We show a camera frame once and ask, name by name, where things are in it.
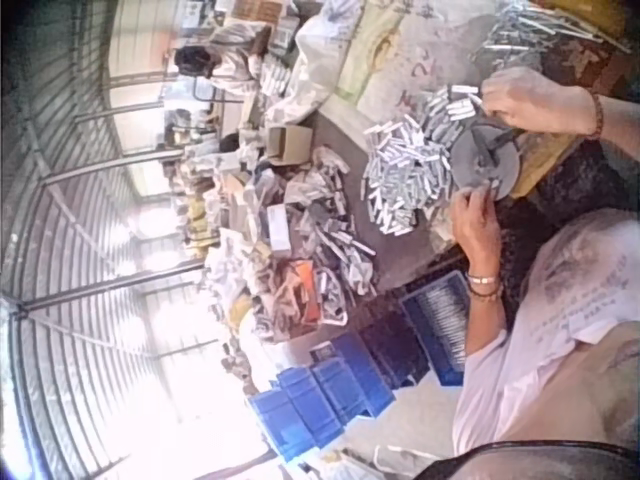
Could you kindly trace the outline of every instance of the gray disc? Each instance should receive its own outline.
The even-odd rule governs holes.
[[[487,142],[500,135],[504,129],[491,125],[472,127],[478,130]],[[513,142],[508,142],[493,155],[498,160],[498,166],[479,166],[478,148],[473,140],[470,129],[465,130],[456,140],[451,149],[451,174],[458,188],[479,187],[485,180],[500,181],[497,199],[509,195],[518,181],[520,174],[520,155]]]

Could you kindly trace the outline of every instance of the blue bin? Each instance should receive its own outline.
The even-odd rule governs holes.
[[[344,359],[351,369],[364,394],[367,413],[372,417],[380,415],[395,397],[385,383],[373,358],[360,336],[353,332],[331,340],[336,354]]]
[[[342,435],[342,424],[311,370],[288,368],[278,374],[278,382],[309,429],[316,446],[322,448]]]
[[[464,379],[469,303],[467,285],[458,270],[401,300],[406,317],[443,386],[460,386]]]
[[[279,389],[249,399],[273,449],[285,462],[314,447],[314,440],[287,394]]]
[[[364,393],[342,358],[316,363],[311,372],[342,425],[366,412]]]

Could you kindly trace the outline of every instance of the black hair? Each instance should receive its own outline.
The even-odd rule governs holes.
[[[208,76],[211,70],[211,55],[204,47],[182,47],[173,58],[180,75],[188,77]]]
[[[240,148],[240,134],[230,133],[220,140],[220,153],[235,152]]]

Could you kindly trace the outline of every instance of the worker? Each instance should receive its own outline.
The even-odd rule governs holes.
[[[526,68],[494,74],[482,93],[484,108],[512,127],[600,138],[640,160],[640,105]],[[456,192],[451,216],[471,295],[453,425],[460,456],[417,478],[639,478],[637,214],[594,211],[546,243],[510,333],[490,187]]]
[[[182,47],[174,63],[181,75],[204,76],[216,88],[247,95],[258,88],[270,35],[262,22],[234,23],[216,30],[206,46]]]

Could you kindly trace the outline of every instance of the white shirt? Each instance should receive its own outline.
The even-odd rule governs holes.
[[[209,38],[210,47],[220,55],[220,65],[213,69],[211,83],[237,95],[247,95],[258,88],[260,59],[249,55],[256,34],[263,22],[242,22],[226,25]]]
[[[528,283],[511,335],[467,358],[456,455],[499,440],[576,342],[595,345],[640,320],[640,224],[616,210],[579,218],[540,249]]]

